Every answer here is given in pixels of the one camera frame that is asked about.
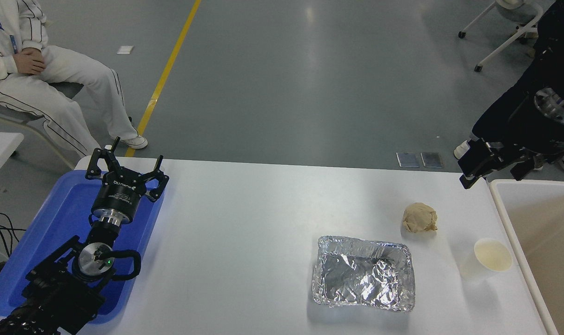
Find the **person's left hand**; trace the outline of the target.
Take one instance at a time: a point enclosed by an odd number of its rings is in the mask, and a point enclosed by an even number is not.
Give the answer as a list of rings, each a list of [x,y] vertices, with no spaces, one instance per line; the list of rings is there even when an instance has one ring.
[[[41,51],[34,47],[26,47],[13,57],[20,74],[40,74],[46,68]]]

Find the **person's right hand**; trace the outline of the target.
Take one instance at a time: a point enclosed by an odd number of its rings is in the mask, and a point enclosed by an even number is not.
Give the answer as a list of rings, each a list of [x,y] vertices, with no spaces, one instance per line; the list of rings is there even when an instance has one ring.
[[[17,72],[20,74],[37,74],[37,60],[32,55],[14,54]]]

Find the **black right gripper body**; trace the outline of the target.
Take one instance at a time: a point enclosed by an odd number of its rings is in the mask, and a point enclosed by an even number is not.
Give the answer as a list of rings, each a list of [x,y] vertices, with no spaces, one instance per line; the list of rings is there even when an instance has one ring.
[[[564,151],[564,124],[542,116],[513,118],[505,127],[502,142],[537,154],[560,154]]]

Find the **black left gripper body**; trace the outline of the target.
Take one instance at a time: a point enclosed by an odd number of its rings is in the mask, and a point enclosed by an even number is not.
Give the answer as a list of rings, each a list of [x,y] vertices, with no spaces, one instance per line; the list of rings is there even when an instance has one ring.
[[[133,220],[139,208],[141,196],[146,192],[141,174],[134,171],[107,172],[102,176],[100,191],[91,207],[91,213],[100,218],[101,213],[119,212],[127,220]]]

